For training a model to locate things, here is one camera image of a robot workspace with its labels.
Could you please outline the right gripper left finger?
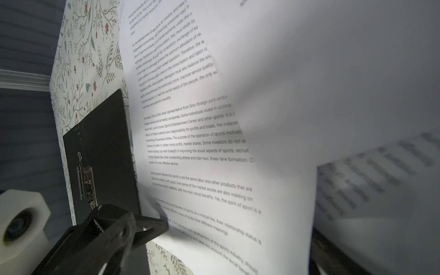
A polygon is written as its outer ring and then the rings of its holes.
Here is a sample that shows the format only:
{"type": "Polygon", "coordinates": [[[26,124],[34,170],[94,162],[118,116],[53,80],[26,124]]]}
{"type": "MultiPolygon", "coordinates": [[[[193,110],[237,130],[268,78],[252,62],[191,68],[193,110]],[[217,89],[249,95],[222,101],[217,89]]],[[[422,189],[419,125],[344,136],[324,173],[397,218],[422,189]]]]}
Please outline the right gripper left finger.
{"type": "Polygon", "coordinates": [[[126,275],[131,252],[168,231],[151,218],[106,204],[70,227],[35,268],[35,275],[126,275]]]}

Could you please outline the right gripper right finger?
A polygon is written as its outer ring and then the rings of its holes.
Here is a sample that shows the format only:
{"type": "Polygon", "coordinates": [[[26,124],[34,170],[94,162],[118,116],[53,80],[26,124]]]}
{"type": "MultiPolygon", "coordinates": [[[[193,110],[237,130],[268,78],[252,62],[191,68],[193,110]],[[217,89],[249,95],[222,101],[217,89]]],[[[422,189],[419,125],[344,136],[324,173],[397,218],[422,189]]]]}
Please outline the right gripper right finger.
{"type": "Polygon", "coordinates": [[[316,228],[312,230],[310,275],[370,275],[316,228]]]}

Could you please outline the black clip folder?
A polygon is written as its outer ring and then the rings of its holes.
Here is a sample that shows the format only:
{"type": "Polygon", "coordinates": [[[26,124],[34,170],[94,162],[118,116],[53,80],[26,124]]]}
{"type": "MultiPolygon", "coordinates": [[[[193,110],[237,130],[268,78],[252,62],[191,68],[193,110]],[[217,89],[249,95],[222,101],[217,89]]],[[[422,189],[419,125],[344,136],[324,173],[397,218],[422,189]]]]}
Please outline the black clip folder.
{"type": "Polygon", "coordinates": [[[121,90],[92,110],[64,136],[76,222],[83,223],[92,211],[81,197],[79,164],[91,167],[97,205],[111,204],[140,214],[127,118],[121,90]]]}

